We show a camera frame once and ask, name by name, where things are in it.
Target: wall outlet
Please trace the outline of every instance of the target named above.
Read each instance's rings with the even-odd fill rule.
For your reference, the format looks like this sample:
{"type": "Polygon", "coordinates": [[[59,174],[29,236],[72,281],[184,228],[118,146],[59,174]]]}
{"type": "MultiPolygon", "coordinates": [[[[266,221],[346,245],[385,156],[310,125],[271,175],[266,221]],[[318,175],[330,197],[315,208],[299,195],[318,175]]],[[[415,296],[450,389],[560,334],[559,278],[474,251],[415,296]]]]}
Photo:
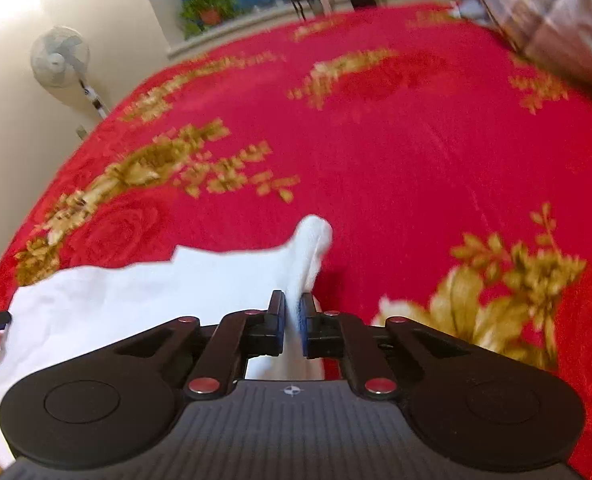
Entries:
{"type": "Polygon", "coordinates": [[[87,133],[87,130],[85,129],[85,127],[82,125],[76,128],[76,134],[80,138],[80,140],[85,139],[85,137],[87,137],[87,135],[89,135],[87,133]]]}

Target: bed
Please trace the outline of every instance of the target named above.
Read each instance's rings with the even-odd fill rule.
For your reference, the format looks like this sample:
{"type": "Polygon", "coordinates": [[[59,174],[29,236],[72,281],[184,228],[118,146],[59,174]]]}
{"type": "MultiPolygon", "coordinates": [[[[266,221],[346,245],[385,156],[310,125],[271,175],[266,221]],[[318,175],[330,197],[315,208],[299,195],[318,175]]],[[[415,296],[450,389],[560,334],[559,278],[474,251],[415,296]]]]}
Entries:
{"type": "Polygon", "coordinates": [[[445,4],[288,25],[147,79],[21,225],[0,310],[60,269],[277,246],[308,214],[334,232],[323,310],[560,375],[592,479],[592,96],[445,4]]]}

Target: beige wall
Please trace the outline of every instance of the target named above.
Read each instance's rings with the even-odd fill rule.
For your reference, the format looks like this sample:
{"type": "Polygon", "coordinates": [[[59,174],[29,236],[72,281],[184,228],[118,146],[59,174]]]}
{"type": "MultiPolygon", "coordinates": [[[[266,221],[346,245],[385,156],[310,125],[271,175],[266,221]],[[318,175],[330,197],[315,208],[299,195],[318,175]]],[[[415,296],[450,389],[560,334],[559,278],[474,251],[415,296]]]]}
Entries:
{"type": "Polygon", "coordinates": [[[79,88],[50,93],[32,76],[30,46],[54,25],[89,41],[88,79],[108,105],[167,64],[148,0],[0,0],[0,255],[79,144],[76,127],[96,123],[79,88]]]}

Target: ledge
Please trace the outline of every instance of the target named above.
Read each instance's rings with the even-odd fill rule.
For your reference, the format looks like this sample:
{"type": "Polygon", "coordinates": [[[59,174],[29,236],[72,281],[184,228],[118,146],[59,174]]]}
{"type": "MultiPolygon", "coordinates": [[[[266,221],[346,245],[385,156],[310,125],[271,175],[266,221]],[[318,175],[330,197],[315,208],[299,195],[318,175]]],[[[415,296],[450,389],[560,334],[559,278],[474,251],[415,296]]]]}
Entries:
{"type": "MultiPolygon", "coordinates": [[[[407,3],[409,1],[410,0],[388,0],[388,5],[392,6],[399,2],[407,3]]],[[[337,10],[342,11],[351,9],[349,0],[333,0],[333,2],[337,5],[337,10]]],[[[262,25],[265,23],[265,25],[268,26],[278,26],[288,23],[289,21],[298,21],[298,16],[296,15],[294,6],[292,6],[291,3],[279,4],[278,6],[271,7],[269,9],[261,9],[256,12],[246,14],[245,16],[228,20],[223,24],[200,34],[199,36],[189,38],[188,40],[182,41],[181,43],[170,47],[170,49],[167,51],[167,57],[170,60],[173,60],[174,58],[185,54],[188,51],[213,48],[215,40],[218,40],[218,38],[222,38],[222,41],[218,43],[227,43],[228,40],[234,40],[244,36],[244,29],[246,28],[249,28],[249,33],[253,34],[256,31],[255,25],[262,25]]]]}

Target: white standing fan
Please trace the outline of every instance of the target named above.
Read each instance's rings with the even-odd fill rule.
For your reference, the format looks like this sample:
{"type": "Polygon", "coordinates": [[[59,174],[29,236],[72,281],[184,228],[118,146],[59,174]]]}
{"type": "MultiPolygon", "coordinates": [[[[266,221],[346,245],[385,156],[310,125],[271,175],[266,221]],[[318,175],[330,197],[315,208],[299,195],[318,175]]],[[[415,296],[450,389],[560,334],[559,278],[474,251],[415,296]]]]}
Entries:
{"type": "Polygon", "coordinates": [[[105,119],[107,109],[94,89],[85,83],[89,46],[68,27],[54,27],[32,45],[30,62],[34,77],[43,86],[64,88],[78,81],[87,99],[105,119]]]}

